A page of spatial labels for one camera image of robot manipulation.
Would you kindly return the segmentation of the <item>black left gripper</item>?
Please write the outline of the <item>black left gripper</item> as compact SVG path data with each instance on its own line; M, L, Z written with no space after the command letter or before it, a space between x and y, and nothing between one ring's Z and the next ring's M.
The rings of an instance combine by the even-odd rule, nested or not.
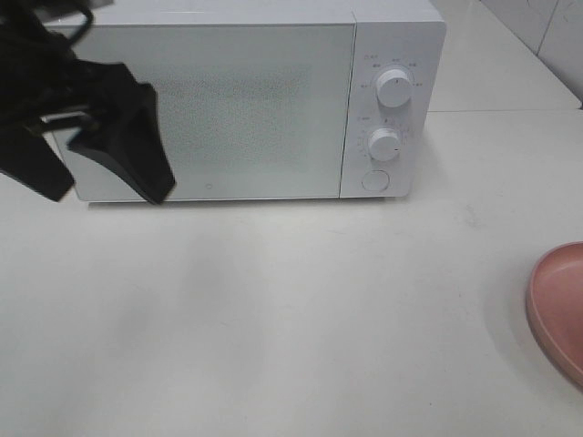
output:
M93 63L74 52L103 4L1 3L1 172L60 201L75 181L38 135L79 127L67 141L69 151L158 205L176 180L160 137L154 86L137 81L122 63Z

